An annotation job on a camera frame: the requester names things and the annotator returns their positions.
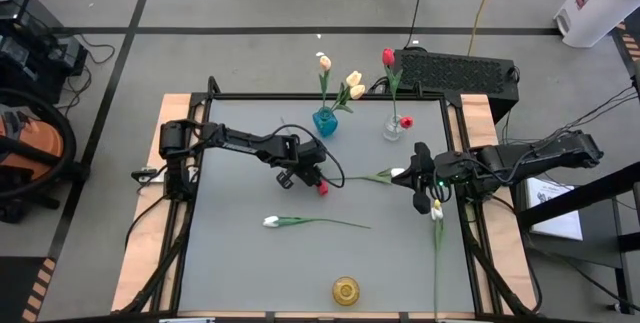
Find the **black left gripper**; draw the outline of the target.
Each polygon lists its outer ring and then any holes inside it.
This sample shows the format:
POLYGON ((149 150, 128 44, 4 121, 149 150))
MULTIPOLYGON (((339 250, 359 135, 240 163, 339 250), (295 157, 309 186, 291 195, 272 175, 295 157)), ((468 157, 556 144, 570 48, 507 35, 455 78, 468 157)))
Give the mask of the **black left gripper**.
POLYGON ((322 187, 322 179, 319 164, 326 160, 326 148, 317 139, 312 139, 297 146, 298 162, 290 171, 309 187, 322 187))

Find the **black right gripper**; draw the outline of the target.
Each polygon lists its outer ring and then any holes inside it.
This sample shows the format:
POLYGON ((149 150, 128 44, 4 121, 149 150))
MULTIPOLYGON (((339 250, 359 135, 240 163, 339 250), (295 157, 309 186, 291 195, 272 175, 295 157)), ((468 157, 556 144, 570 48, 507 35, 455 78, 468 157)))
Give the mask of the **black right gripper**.
POLYGON ((427 214, 436 200, 446 202, 451 197, 451 192, 446 192, 451 185, 470 179, 469 158, 468 154, 457 151, 447 151, 433 158, 428 146, 417 142, 411 157, 411 170, 392 170, 392 183, 412 189, 414 208, 420 214, 427 214))

